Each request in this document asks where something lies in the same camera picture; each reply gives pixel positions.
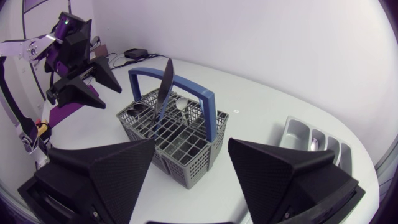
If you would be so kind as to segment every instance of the white wall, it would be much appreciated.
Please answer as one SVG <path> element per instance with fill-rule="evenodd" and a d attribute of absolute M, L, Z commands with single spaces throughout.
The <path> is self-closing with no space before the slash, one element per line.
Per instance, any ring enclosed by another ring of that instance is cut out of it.
<path fill-rule="evenodd" d="M 98 0 L 93 7 L 110 52 L 142 47 L 294 95 L 344 122 L 373 163 L 397 136 L 398 47 L 377 0 Z"/>

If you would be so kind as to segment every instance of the black cable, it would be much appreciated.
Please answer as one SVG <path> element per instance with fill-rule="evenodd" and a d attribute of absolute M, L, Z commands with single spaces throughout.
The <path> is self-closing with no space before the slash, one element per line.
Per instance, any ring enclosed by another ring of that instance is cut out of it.
<path fill-rule="evenodd" d="M 121 59 L 121 58 L 126 58 L 126 57 L 119 57 L 118 59 L 114 60 L 114 61 L 113 61 L 113 64 L 112 64 L 112 67 L 115 67 L 114 64 L 115 64 L 119 59 Z"/>
<path fill-rule="evenodd" d="M 117 58 L 119 55 L 122 55 L 122 54 L 124 54 L 124 53 L 120 53 L 120 54 L 116 55 L 114 58 L 112 58 L 112 60 L 110 60 L 110 61 L 108 62 L 108 65 L 110 65 L 111 62 L 112 62 L 115 58 Z"/>
<path fill-rule="evenodd" d="M 115 55 L 117 55 L 117 53 L 109 53 L 107 56 L 105 56 L 105 57 L 109 57 L 110 55 L 112 55 L 112 54 L 115 54 Z"/>
<path fill-rule="evenodd" d="M 160 54 L 154 54 L 154 55 L 156 55 L 156 57 L 157 57 L 157 56 L 161 56 L 161 57 L 165 57 L 165 58 L 167 58 L 167 56 L 160 55 Z"/>
<path fill-rule="evenodd" d="M 50 75 L 50 87 L 54 86 L 54 71 L 51 72 Z"/>
<path fill-rule="evenodd" d="M 130 60 L 130 61 L 125 62 L 125 63 L 122 64 L 122 65 L 115 66 L 114 64 L 115 64 L 119 59 L 125 58 L 125 57 L 119 57 L 117 60 L 115 60 L 115 61 L 113 62 L 113 64 L 112 64 L 112 65 L 113 65 L 113 68 L 111 68 L 111 70 L 114 70 L 114 69 L 117 69 L 117 68 L 122 68 L 122 67 L 125 67 L 125 66 L 127 66 L 127 65 L 131 65 L 131 64 L 134 64 L 134 63 L 138 63 L 138 62 L 143 62 L 143 61 L 145 61 L 145 60 L 147 60 L 147 59 L 155 58 L 155 57 L 158 57 L 158 56 L 167 58 L 167 57 L 164 56 L 164 55 L 159 55 L 159 54 L 147 54 L 147 55 L 145 55 L 143 58 L 140 58 L 140 59 L 138 59 L 138 60 Z"/>
<path fill-rule="evenodd" d="M 50 125 L 49 124 L 47 124 L 47 123 L 44 123 L 44 122 L 41 122 L 41 123 L 39 123 L 39 124 L 36 124 L 36 126 L 40 126 L 40 125 L 46 125 L 47 126 L 47 130 L 49 130 L 50 129 Z M 51 135 L 49 136 L 49 138 L 47 139 L 47 141 L 46 142 L 44 142 L 44 144 L 47 144 L 47 143 L 49 143 L 49 141 L 50 141 L 50 138 L 51 138 Z"/>

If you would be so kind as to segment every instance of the gray plastic basket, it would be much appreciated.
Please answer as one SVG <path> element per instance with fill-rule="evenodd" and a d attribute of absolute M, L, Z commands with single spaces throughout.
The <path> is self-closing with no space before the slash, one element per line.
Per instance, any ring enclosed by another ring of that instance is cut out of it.
<path fill-rule="evenodd" d="M 228 114 L 217 111 L 217 135 L 213 142 L 209 142 L 206 140 L 205 119 L 200 104 L 188 99 L 186 119 L 183 119 L 175 105 L 182 96 L 171 92 L 164 117 L 151 127 L 158 90 L 142 96 L 140 101 L 131 103 L 116 116 L 130 140 L 155 137 L 156 151 L 152 162 L 190 189 L 211 169 L 220 153 Z M 136 116 L 129 115 L 127 111 L 137 103 L 147 108 Z M 152 129 L 157 125 L 158 130 L 153 133 Z"/>

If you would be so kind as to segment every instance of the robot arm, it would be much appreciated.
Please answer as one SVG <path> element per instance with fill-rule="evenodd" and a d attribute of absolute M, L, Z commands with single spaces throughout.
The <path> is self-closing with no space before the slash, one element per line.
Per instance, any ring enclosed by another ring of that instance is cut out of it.
<path fill-rule="evenodd" d="M 37 127 L 18 108 L 4 79 L 4 62 L 7 56 L 18 56 L 34 67 L 45 59 L 45 71 L 56 72 L 61 79 L 47 91 L 47 99 L 58 107 L 69 103 L 105 108 L 99 99 L 84 84 L 81 77 L 92 75 L 96 81 L 116 92 L 121 87 L 114 77 L 104 57 L 90 60 L 91 20 L 62 12 L 53 33 L 29 40 L 9 40 L 0 43 L 0 102 L 8 117 L 16 127 L 17 134 L 24 143 L 25 150 L 33 155 L 39 167 L 47 162 L 47 149 L 38 137 Z"/>

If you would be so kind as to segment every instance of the white table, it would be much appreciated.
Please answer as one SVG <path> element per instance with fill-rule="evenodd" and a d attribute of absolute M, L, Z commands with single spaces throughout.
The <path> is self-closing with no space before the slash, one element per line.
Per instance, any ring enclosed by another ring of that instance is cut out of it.
<path fill-rule="evenodd" d="M 84 149 L 128 141 L 116 117 L 116 113 L 133 101 L 127 71 L 134 67 L 164 70 L 166 61 L 166 58 L 153 58 L 113 70 L 123 89 L 121 94 L 93 80 L 91 84 L 106 103 L 106 109 L 82 107 L 53 128 L 51 143 L 60 149 Z M 151 164 L 130 223 L 148 220 L 250 223 L 247 205 L 228 155 L 228 139 L 234 137 L 277 146 L 288 116 L 310 123 L 351 146 L 353 177 L 366 193 L 345 221 L 368 223 L 372 219 L 379 206 L 376 173 L 364 146 L 342 122 L 302 100 L 241 77 L 179 60 L 174 60 L 174 68 L 177 75 L 213 91 L 217 109 L 230 115 L 223 148 L 213 168 L 190 190 Z M 138 77 L 142 94 L 160 86 L 158 79 Z M 173 91 L 193 98 L 179 88 L 174 87 Z M 46 103 L 43 119 L 48 119 L 50 107 Z"/>

